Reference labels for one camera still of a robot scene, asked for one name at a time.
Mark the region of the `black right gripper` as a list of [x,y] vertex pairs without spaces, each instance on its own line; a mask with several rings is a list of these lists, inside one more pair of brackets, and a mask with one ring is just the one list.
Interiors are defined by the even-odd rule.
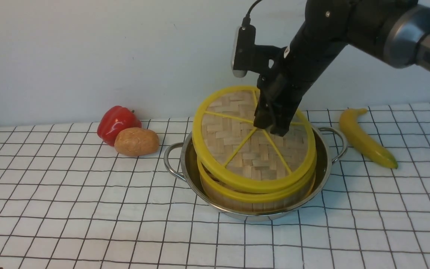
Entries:
[[347,46],[343,38],[313,32],[302,24],[289,46],[282,48],[265,81],[253,126],[284,137],[306,92]]

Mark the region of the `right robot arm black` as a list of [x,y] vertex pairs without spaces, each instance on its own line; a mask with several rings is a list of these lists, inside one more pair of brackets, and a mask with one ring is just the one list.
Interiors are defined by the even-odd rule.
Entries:
[[416,0],[309,0],[304,23],[260,75],[254,126],[285,136],[305,93],[347,45],[430,72],[430,7]]

